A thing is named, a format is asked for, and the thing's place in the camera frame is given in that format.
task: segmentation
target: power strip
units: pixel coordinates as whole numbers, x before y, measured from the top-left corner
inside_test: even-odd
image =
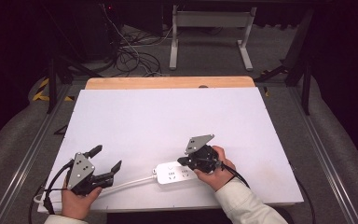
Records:
[[[159,164],[153,170],[157,175],[159,184],[171,184],[175,182],[197,179],[197,175],[187,166],[182,166],[177,161]]]

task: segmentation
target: silver metal bracket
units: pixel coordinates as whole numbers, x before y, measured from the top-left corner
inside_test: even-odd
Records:
[[[71,176],[69,177],[67,188],[74,188],[84,178],[92,174],[94,169],[95,167],[82,153],[76,153],[74,166],[72,168]]]
[[[190,153],[198,151],[200,148],[205,146],[209,141],[214,138],[214,134],[208,134],[203,136],[192,137],[188,141],[185,154],[188,155]]]

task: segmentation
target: hand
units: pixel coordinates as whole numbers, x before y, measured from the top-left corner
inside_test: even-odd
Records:
[[[89,214],[91,204],[103,190],[102,188],[96,188],[87,196],[83,196],[75,195],[71,190],[66,189],[66,183],[64,183],[63,187],[65,189],[62,191],[62,215],[79,220]]]
[[[221,147],[213,146],[213,150],[217,152],[218,159],[225,165],[231,167],[235,170],[235,165],[228,159],[226,159],[225,150]],[[195,169],[197,177],[210,185],[214,191],[218,191],[232,178],[233,174],[230,173],[227,169],[223,170],[221,168],[216,168],[212,174],[205,174],[200,170]]]

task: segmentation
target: white sleeve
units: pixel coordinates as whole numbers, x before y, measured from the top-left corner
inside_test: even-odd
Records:
[[[277,211],[263,204],[238,178],[226,183],[215,196],[234,224],[287,223]]]
[[[45,224],[88,224],[85,221],[77,220],[69,217],[50,215],[46,219]]]

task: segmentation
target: white board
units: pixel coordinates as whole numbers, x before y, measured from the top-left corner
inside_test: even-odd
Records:
[[[152,175],[160,163],[185,156],[188,139],[214,134],[208,145],[228,159],[264,203],[303,202],[258,88],[82,91],[48,182],[77,152],[97,145],[95,175],[122,160],[114,186]],[[61,188],[64,175],[54,188]],[[119,212],[219,206],[196,180],[161,186],[156,179],[103,194],[91,210]],[[51,200],[61,199],[53,191]],[[53,204],[61,210],[59,203]]]

